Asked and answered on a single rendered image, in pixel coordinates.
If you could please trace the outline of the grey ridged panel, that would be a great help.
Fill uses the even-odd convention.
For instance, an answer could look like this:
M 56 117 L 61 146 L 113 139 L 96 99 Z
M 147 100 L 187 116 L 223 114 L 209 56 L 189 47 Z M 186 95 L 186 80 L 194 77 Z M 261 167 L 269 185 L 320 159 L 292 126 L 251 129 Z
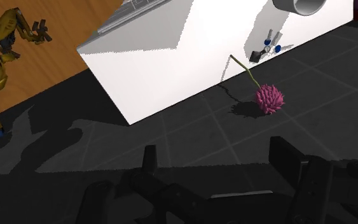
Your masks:
M 124 0 L 123 4 L 97 29 L 97 34 L 104 34 L 169 1 L 171 0 Z

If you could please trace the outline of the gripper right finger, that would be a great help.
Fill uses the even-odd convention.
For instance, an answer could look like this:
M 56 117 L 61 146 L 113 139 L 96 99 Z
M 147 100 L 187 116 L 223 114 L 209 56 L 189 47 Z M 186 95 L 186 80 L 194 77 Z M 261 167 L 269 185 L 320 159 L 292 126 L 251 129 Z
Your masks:
M 335 171 L 330 161 L 305 155 L 280 136 L 270 138 L 268 161 L 295 189 L 285 224 L 325 224 L 330 202 L 358 219 L 358 161 Z

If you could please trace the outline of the pink flower with green stem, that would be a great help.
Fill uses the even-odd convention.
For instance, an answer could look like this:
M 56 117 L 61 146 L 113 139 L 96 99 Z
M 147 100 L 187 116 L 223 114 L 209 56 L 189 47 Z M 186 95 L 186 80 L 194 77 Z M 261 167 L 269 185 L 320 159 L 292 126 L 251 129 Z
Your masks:
M 233 59 L 243 69 L 245 69 L 251 81 L 257 86 L 258 89 L 255 93 L 255 102 L 259 109 L 266 115 L 274 114 L 280 110 L 285 104 L 284 94 L 274 85 L 260 85 L 253 77 L 251 71 L 245 65 L 243 65 L 243 63 L 241 63 L 233 55 L 230 55 L 230 58 Z

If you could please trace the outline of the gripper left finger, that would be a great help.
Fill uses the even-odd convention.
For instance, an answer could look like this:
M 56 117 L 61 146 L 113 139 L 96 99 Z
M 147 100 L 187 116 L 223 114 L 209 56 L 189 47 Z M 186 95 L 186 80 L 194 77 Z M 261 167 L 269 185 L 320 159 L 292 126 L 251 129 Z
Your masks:
M 155 177 L 157 169 L 155 145 L 144 149 L 142 167 L 131 173 L 128 186 L 153 205 L 155 224 L 167 224 L 170 212 L 184 224 L 207 224 L 207 200 L 177 184 L 166 184 Z M 75 224 L 107 224 L 107 202 L 115 194 L 110 180 L 96 181 L 87 186 Z

